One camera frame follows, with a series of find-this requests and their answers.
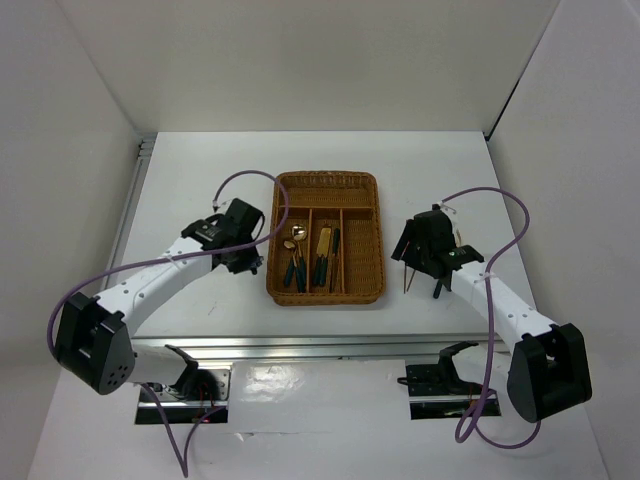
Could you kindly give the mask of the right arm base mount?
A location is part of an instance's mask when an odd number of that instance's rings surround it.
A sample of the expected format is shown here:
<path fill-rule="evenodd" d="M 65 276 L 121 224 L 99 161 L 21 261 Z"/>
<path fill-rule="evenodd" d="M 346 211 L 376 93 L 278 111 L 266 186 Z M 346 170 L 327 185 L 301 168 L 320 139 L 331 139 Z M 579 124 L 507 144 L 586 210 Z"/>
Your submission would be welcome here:
<path fill-rule="evenodd" d="M 460 419 L 479 399 L 481 385 L 461 380 L 455 371 L 453 357 L 475 342 L 460 342 L 439 353 L 435 364 L 405 367 L 405 375 L 396 379 L 407 388 L 412 420 Z"/>

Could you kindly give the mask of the gold knife green handle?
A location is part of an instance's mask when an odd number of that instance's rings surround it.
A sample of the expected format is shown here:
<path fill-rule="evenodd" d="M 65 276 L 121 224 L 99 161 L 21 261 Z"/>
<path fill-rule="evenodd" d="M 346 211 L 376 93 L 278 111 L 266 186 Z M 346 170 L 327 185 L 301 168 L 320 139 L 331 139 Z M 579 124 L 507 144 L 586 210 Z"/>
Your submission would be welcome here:
<path fill-rule="evenodd" d="M 322 229 L 320 230 L 320 236 L 319 236 L 319 240 L 318 240 L 318 244 L 317 244 L 317 248 L 316 248 L 316 262 L 315 262 L 314 273 L 313 273 L 313 278 L 312 278 L 312 285 L 313 286 L 320 286 L 319 285 L 319 273 L 320 273 L 320 264 L 321 264 L 320 255 L 322 253 L 322 242 L 321 242 L 321 231 L 322 231 Z"/>
<path fill-rule="evenodd" d="M 320 255 L 320 273 L 319 273 L 319 285 L 324 287 L 326 285 L 329 253 L 332 240 L 332 228 L 324 227 L 321 231 L 322 253 Z"/>

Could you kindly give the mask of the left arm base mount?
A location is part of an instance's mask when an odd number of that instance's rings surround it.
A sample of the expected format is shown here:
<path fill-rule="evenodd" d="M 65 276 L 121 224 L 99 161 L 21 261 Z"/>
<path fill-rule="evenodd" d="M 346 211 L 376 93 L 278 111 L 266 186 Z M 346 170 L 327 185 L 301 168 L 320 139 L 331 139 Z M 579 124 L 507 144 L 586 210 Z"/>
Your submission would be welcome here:
<path fill-rule="evenodd" d="M 164 345 L 144 347 L 143 374 L 150 374 L 148 389 L 138 397 L 135 423 L 159 425 L 226 424 L 231 371 L 228 367 L 207 369 L 183 349 Z"/>

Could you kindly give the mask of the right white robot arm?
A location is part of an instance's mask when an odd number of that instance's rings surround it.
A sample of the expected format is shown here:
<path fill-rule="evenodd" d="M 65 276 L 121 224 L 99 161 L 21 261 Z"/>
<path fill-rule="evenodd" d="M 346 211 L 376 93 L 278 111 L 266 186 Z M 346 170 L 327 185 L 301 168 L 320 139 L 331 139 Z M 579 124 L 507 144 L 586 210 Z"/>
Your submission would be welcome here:
<path fill-rule="evenodd" d="M 392 259 L 436 279 L 469 303 L 507 348 L 499 354 L 475 342 L 460 342 L 440 352 L 436 379 L 448 392 L 466 384 L 490 383 L 508 395 L 516 412 L 535 423 L 584 403 L 592 384 L 584 337 L 571 323 L 559 325 L 522 300 L 486 270 L 484 257 L 455 242 L 453 224 L 441 210 L 409 219 Z"/>

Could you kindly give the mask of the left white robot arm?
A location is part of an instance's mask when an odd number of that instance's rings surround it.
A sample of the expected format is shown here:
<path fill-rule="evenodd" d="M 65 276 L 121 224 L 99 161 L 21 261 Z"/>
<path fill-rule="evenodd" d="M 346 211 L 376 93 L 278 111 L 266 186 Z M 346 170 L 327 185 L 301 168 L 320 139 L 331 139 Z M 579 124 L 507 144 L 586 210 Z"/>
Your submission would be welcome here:
<path fill-rule="evenodd" d="M 135 347 L 132 337 L 163 304 L 216 267 L 232 274 L 257 272 L 262 258 L 253 232 L 263 223 L 260 210 L 234 199 L 224 212 L 188 225 L 162 263 L 94 297 L 73 294 L 62 308 L 55 359 L 100 395 L 125 383 L 153 383 L 176 399 L 190 397 L 199 383 L 212 379 L 197 361 L 169 344 Z"/>

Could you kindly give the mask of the large gold spoon green handle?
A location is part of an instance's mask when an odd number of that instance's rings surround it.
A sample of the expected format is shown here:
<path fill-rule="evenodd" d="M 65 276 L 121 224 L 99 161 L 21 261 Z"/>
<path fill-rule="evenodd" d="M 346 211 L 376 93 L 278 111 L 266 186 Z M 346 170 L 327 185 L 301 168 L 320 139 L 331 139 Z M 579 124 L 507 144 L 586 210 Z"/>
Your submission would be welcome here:
<path fill-rule="evenodd" d="M 298 290 L 300 293 L 306 292 L 306 263 L 303 255 L 303 243 L 307 238 L 307 229 L 302 224 L 294 224 L 291 229 L 292 237 L 296 245 Z"/>

